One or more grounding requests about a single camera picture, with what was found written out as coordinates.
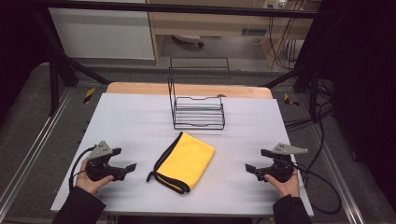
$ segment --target hand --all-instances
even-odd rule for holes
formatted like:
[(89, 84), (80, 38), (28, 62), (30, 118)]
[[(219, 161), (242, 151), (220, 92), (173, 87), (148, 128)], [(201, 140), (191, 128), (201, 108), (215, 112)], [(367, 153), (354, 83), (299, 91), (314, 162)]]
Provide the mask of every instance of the hand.
[(289, 194), (291, 195), (291, 197), (300, 197), (298, 171), (296, 168), (294, 168), (293, 174), (291, 175), (290, 179), (285, 183), (281, 183), (281, 182), (277, 181), (271, 175), (265, 175), (264, 178), (270, 184), (272, 184), (274, 187), (276, 187), (281, 198), (288, 196)]
[(80, 173), (77, 176), (76, 186), (81, 189), (84, 189), (85, 191), (89, 192), (92, 195), (96, 194), (99, 188), (108, 184), (112, 179), (114, 179), (114, 176), (108, 175), (101, 180), (91, 181), (90, 178), (87, 176), (87, 173), (85, 172), (86, 167), (87, 167), (87, 160), (84, 160), (81, 163), (81, 168), (79, 170)]

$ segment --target white table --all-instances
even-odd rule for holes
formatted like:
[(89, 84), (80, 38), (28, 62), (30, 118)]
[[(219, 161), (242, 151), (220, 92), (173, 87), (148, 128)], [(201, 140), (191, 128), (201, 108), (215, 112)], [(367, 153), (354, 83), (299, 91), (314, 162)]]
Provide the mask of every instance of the white table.
[[(245, 170), (245, 163), (258, 168), (273, 161), (261, 156), (260, 149), (272, 149), (279, 142), (289, 144), (276, 100), (222, 98), (226, 125), (222, 131), (186, 131), (215, 147), (215, 154), (190, 193), (180, 195), (146, 178), (156, 160), (177, 138), (168, 95), (104, 93), (76, 157), (88, 147), (105, 140), (121, 147), (120, 155), (109, 164), (125, 167), (137, 163), (124, 181), (102, 187), (97, 197), (106, 204), (105, 213), (142, 216), (263, 217), (273, 214), (278, 199), (273, 186), (257, 181)], [(65, 176), (51, 211), (61, 209), (68, 195)], [(313, 216), (304, 186), (301, 198)]]

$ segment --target yellow cloth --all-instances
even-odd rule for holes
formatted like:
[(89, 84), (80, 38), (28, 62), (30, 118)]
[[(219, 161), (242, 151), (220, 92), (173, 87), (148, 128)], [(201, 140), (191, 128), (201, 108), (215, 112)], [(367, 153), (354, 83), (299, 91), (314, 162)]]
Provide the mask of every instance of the yellow cloth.
[(190, 136), (180, 133), (175, 142), (163, 153), (148, 175), (179, 193), (190, 192), (201, 178), (215, 149)]

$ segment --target white cabinet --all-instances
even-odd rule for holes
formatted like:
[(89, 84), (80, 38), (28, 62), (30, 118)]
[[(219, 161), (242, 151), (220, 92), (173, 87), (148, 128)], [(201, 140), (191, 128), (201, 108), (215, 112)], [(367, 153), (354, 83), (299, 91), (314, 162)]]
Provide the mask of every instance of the white cabinet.
[[(146, 3), (145, 0), (106, 0)], [(73, 58), (154, 60), (147, 12), (50, 8), (66, 54)]]

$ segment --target table surface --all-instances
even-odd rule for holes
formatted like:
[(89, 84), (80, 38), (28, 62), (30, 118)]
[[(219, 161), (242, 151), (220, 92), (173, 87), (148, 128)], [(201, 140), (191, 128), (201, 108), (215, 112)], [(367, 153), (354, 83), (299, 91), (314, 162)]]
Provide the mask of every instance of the table surface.
[[(117, 85), (134, 84), (116, 83), (110, 85), (107, 92), (112, 92), (110, 87)], [(106, 204), (106, 214), (206, 217), (272, 215), (272, 205), (278, 199), (275, 188), (257, 181), (256, 176), (247, 173), (245, 163), (258, 168), (271, 166), (273, 161), (261, 156), (260, 149), (271, 149), (279, 142), (290, 143), (277, 102), (274, 99), (241, 97), (224, 97), (222, 102), (226, 117), (224, 130), (185, 131), (215, 147), (211, 162), (190, 193), (180, 195), (153, 178), (146, 182), (156, 160), (180, 132), (173, 128), (169, 96), (164, 94), (104, 93), (72, 164), (83, 150), (101, 140), (105, 140), (112, 148), (122, 148), (120, 155), (111, 158), (110, 165), (125, 167), (137, 163), (136, 170), (129, 173), (124, 181), (112, 182), (98, 192), (97, 197)], [(70, 170), (51, 207), (54, 212), (59, 211), (68, 195), (67, 178)], [(308, 214), (313, 216), (303, 185), (301, 197)]]
[[(273, 98), (271, 91), (262, 87), (191, 84), (176, 84), (175, 86), (176, 94), (179, 95)], [(165, 83), (113, 82), (108, 85), (106, 92), (166, 95), (169, 94), (169, 89), (168, 84)]]

